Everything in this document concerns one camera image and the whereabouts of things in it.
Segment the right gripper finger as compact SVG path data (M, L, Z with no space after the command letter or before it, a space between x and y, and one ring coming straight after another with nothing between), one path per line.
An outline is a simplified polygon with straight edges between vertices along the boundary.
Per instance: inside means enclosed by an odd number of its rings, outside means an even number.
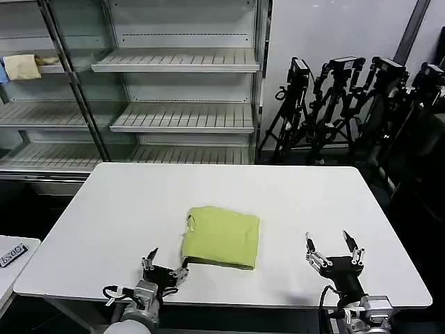
M321 255L315 247L314 241L309 232L305 233L306 240L306 255L305 258L310 266L320 275L326 270L332 268L332 261Z
M345 239L348 250L352 256L352 264L363 265L364 248L360 248L353 237L343 230L343 238Z

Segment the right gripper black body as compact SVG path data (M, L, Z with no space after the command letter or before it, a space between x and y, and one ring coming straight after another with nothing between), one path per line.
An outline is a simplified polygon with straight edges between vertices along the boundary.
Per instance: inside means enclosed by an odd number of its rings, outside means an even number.
M330 279L341 298L362 298L364 290L359 281L364 265L354 263L351 256L328 257L330 262L321 268L321 276Z

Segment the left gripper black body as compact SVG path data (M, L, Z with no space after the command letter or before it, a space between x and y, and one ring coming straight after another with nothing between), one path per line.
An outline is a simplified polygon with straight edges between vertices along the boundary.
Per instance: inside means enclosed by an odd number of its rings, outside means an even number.
M156 284L158 289L167 289L177 286L175 270L157 265L154 265L151 269L143 269L143 279Z

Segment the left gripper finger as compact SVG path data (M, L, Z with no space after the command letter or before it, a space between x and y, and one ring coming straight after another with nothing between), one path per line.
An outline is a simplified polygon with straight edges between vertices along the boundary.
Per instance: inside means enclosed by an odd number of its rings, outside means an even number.
M189 259L185 257L181 263L181 266L170 272L170 276L174 280L175 284L182 284L185 279L187 279L189 273L188 263Z
M158 250L159 250L158 248L155 248L146 257L142 257L141 264L144 273L153 272L157 270L157 267L153 264L153 261Z

